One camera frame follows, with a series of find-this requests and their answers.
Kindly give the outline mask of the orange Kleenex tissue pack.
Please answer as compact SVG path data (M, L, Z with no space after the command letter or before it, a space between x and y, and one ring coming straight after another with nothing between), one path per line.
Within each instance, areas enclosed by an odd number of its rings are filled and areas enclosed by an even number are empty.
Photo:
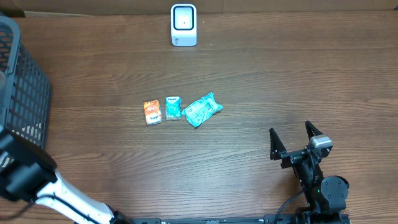
M162 122L162 112L158 100L144 102L143 107L147 125Z

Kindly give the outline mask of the dark grey mesh basket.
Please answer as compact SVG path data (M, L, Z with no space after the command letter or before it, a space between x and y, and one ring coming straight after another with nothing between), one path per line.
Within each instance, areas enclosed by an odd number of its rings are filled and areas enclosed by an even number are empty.
M1 16L1 130L45 148L51 86L21 42L15 20Z

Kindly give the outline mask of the teal Kleenex tissue pack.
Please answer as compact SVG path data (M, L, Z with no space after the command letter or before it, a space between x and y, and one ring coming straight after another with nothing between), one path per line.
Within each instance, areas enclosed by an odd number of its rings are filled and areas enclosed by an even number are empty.
M166 120L180 120L182 98L180 96L168 96L165 98L165 118Z

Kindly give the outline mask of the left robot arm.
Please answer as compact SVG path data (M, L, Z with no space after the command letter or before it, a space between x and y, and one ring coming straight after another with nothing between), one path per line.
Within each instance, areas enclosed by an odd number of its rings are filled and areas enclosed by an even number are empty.
M33 205L51 208L75 223L131 223L129 218L105 203L97 202L66 181L56 162L34 143L3 129L1 150L14 161L1 170L1 196L28 205L13 216L19 217Z

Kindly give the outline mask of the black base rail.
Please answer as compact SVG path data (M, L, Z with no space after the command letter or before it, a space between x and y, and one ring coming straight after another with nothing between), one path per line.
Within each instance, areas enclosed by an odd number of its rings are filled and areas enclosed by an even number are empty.
M264 215L263 217L234 217L234 218L186 218L186 219L166 219L162 220L159 218L132 218L131 221L134 224L274 224L275 215ZM278 224L295 224L305 223L304 220L300 220L296 215L283 214L277 218ZM310 223L321 224L321 223L351 223L348 215L341 215L341 221L338 217L328 220L321 220L321 218L314 218L314 221Z

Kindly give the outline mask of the teal wet wipes pack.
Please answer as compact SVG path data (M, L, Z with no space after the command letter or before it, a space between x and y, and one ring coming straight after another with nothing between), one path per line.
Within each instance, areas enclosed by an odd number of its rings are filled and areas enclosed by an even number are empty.
M185 115L186 120L197 128L222 109L223 106L215 101L214 93L210 92L187 106L182 115Z

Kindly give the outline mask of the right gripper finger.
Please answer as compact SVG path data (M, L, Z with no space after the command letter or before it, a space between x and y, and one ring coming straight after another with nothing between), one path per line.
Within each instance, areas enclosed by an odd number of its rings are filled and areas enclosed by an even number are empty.
M309 139L315 136L322 135L322 132L319 131L309 120L305 122L305 128L307 130L307 135Z
M271 160L279 160L282 158L282 155L287 152L285 146L283 145L282 141L280 140L278 134L274 130L274 128L270 128L270 159Z

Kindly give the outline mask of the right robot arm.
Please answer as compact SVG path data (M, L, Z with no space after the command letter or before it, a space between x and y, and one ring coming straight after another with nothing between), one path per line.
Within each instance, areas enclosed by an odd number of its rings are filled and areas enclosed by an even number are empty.
M270 159L281 161L281 168L291 167L301 191L297 192L278 209L275 215L265 215L265 223L349 223L349 216L342 214L346 209L349 182L338 175L325 177L320 168L323 158L326 158L333 147L329 136L319 131L310 121L305 122L308 144L296 151L288 152L276 131L271 128ZM306 207L299 207L294 214L283 215L284 208L299 195L304 195Z

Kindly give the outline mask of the white barcode scanner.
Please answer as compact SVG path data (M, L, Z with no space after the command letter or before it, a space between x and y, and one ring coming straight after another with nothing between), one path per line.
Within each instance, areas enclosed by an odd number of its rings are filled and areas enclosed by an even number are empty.
M170 9L170 35L176 47L197 44L197 9L190 3L174 4Z

